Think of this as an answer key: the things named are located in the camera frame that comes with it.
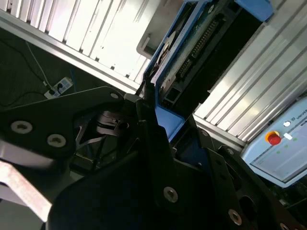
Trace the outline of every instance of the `black cable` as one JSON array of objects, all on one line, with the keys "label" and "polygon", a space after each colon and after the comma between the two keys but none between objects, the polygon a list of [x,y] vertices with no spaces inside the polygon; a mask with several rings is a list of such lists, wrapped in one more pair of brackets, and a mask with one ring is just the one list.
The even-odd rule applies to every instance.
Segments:
[{"label": "black cable", "polygon": [[28,60],[26,59],[26,57],[24,56],[24,54],[23,54],[22,52],[20,52],[20,51],[19,51],[18,49],[16,49],[15,47],[12,47],[11,45],[7,44],[7,43],[4,42],[2,39],[0,39],[0,42],[3,43],[3,44],[5,44],[7,47],[11,48],[12,50],[16,51],[17,53],[19,53],[19,54],[22,56],[22,58],[24,59],[26,65],[28,66],[28,68],[30,69],[30,71],[34,74],[34,76],[37,77],[37,79],[39,79],[39,80],[43,83],[43,85],[45,85],[45,84],[44,84],[44,80],[34,72],[34,70],[32,69],[32,67],[31,67],[31,65],[30,65],[30,63],[28,62]]},{"label": "black cable", "polygon": [[14,103],[17,102],[18,100],[20,100],[23,96],[25,96],[25,95],[27,95],[27,94],[31,94],[31,93],[42,95],[42,96],[46,99],[46,97],[44,96],[44,94],[42,94],[41,92],[29,91],[29,92],[25,92],[25,93],[21,94],[19,97],[17,97],[17,98],[16,98],[14,101],[12,101],[11,103],[8,103],[8,104],[2,104],[2,103],[0,103],[0,105],[1,105],[2,107],[11,106],[12,104],[14,104]]},{"label": "black cable", "polygon": [[58,93],[59,93],[60,96],[62,96],[62,94],[59,92],[59,90],[60,90],[60,88],[62,88],[62,87],[63,87],[63,85],[62,85],[61,83],[59,83],[59,84],[57,85],[57,91],[58,91]]}]

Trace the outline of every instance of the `metal plate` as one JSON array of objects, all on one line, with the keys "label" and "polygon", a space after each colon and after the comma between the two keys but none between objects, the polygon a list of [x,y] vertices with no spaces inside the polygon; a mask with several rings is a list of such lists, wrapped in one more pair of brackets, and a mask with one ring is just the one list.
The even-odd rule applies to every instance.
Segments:
[{"label": "metal plate", "polygon": [[307,2],[284,1],[196,110],[220,130],[251,141],[307,86]]},{"label": "metal plate", "polygon": [[0,26],[133,93],[142,80],[140,70],[149,63],[136,47],[159,4],[159,0],[0,0]]}]

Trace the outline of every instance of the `blue panel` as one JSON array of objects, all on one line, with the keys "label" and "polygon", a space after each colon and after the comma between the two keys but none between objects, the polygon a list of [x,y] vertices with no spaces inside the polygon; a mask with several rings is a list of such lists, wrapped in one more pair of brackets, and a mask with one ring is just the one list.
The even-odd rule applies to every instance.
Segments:
[{"label": "blue panel", "polygon": [[[186,22],[186,24],[184,25],[183,29],[181,30],[179,36],[177,37],[175,43],[173,44],[173,46],[170,50],[170,53],[168,54],[166,61],[164,62],[164,65],[160,67],[160,69],[157,71],[157,73],[155,74],[155,76],[152,79],[152,83],[154,83],[156,85],[156,92],[155,92],[156,95],[155,96],[156,96],[157,106],[156,106],[155,110],[156,110],[158,123],[159,123],[159,125],[163,126],[166,129],[166,133],[167,133],[167,137],[168,137],[169,141],[171,141],[173,139],[173,137],[177,134],[177,132],[181,129],[185,120],[184,120],[183,117],[163,108],[159,104],[159,97],[158,97],[159,84],[161,83],[161,79],[163,78],[163,76],[165,74],[166,68],[171,63],[171,61],[174,58],[174,56],[176,55],[177,51],[179,50],[179,48],[183,44],[185,38],[189,34],[190,30],[192,29],[192,27],[195,24],[196,20],[198,19],[199,15],[202,13],[202,10],[205,7],[206,3],[211,2],[211,1],[212,0],[194,1],[194,2],[197,2],[195,9],[193,10],[191,16],[189,17],[188,21]],[[155,62],[153,62],[153,61],[155,60],[155,58],[159,55],[160,51],[162,50],[165,40],[167,39],[170,32],[172,31],[172,28],[174,27],[179,15],[181,14],[182,10],[184,9],[186,3],[187,3],[187,1],[184,2],[182,7],[180,8],[176,19],[174,20],[173,24],[171,25],[171,28],[169,29],[168,33],[165,35],[165,37],[164,37],[163,41],[161,42],[160,46],[156,50],[148,68],[151,65],[155,64]]]},{"label": "blue panel", "polygon": [[[173,24],[171,25],[169,31],[163,38],[161,44],[157,48],[155,54],[153,55],[153,58],[148,65],[145,72],[147,72],[151,67],[155,64],[156,58],[159,56],[165,41],[170,36],[170,33],[173,29],[173,27],[176,24],[176,21],[178,20],[180,14],[182,13],[184,7],[187,3],[195,2],[196,6],[187,20],[186,24],[182,28],[179,36],[177,37],[176,41],[174,42],[169,54],[166,57],[166,60],[164,61],[163,65],[160,66],[159,70],[156,72],[154,77],[152,78],[151,82],[156,85],[156,115],[158,119],[159,125],[163,126],[166,129],[167,136],[169,141],[172,140],[172,138],[176,135],[176,133],[180,130],[180,128],[183,126],[185,120],[183,117],[178,116],[177,114],[172,113],[171,111],[163,108],[159,103],[159,97],[158,97],[158,89],[161,85],[161,81],[163,80],[163,76],[165,75],[166,69],[170,65],[171,61],[175,57],[176,53],[179,51],[181,45],[185,41],[186,37],[188,36],[190,30],[193,28],[195,22],[199,18],[200,14],[203,11],[203,8],[208,2],[211,2],[212,0],[185,0],[185,2],[182,4],[176,19],[174,20]],[[258,18],[260,21],[265,21],[268,19],[272,13],[273,8],[271,4],[266,0],[236,0],[236,2],[241,5],[243,8],[245,8],[247,11],[249,11],[251,14],[253,14],[256,18]]]},{"label": "blue panel", "polygon": [[184,125],[184,118],[159,105],[155,108],[155,114],[157,116],[158,124],[165,128],[168,140],[171,141]]},{"label": "blue panel", "polygon": [[264,22],[273,15],[273,7],[268,0],[235,0],[242,8]]}]

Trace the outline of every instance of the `bolt head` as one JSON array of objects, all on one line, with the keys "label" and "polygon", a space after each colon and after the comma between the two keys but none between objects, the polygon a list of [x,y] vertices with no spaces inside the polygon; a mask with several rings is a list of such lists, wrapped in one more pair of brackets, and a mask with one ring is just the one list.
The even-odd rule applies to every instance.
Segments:
[{"label": "bolt head", "polygon": [[231,149],[227,149],[227,152],[228,152],[230,155],[234,155],[234,152],[233,152]]},{"label": "bolt head", "polygon": [[115,98],[115,99],[118,99],[119,96],[116,94],[116,93],[110,93],[111,97]]},{"label": "bolt head", "polygon": [[238,226],[240,226],[242,224],[242,218],[240,217],[240,215],[233,209],[230,209],[228,211],[228,215],[230,217],[230,219]]},{"label": "bolt head", "polygon": [[55,148],[62,148],[66,145],[66,139],[61,134],[51,134],[47,138],[48,145]]},{"label": "bolt head", "polygon": [[11,123],[11,130],[18,134],[27,134],[31,132],[33,126],[27,121],[14,121]]},{"label": "bolt head", "polygon": [[172,187],[165,187],[163,190],[163,194],[165,199],[171,203],[176,203],[178,201],[178,194],[176,190]]},{"label": "bolt head", "polygon": [[213,11],[213,9],[214,9],[214,5],[212,5],[212,6],[209,8],[208,13],[211,13],[211,12]]}]

